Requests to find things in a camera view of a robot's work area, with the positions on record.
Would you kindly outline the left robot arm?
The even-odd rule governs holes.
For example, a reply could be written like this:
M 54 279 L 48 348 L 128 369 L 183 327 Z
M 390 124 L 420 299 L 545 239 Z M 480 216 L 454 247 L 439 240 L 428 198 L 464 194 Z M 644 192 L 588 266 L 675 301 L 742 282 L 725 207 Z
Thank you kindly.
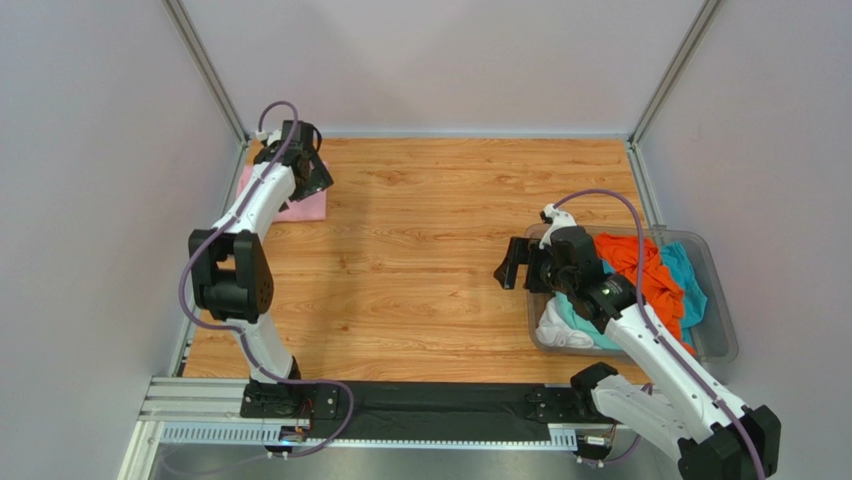
M 535 390 L 513 384 L 523 298 L 493 277 L 512 232 L 498 195 L 518 185 L 518 144 L 459 139 L 325 139 L 301 127 L 280 168 L 317 162 L 327 219 L 272 230 L 198 230 L 193 291 L 246 345 L 269 316 L 281 366 L 252 347 L 251 417 L 371 415 L 536 423 Z

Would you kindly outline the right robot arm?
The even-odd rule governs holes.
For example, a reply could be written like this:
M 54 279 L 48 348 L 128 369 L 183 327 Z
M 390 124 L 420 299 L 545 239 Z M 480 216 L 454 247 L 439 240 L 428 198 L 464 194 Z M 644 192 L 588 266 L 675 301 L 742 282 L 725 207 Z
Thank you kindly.
M 779 417 L 766 405 L 749 406 L 672 335 L 646 301 L 643 235 L 634 251 L 634 277 L 608 273 L 586 229 L 552 224 L 541 238 L 512 239 L 494 276 L 509 288 L 517 267 L 526 266 L 526 290 L 563 294 L 664 394 L 657 399 L 598 362 L 570 380 L 589 410 L 630 427 L 672 459 L 684 479 L 770 478 L 779 466 Z

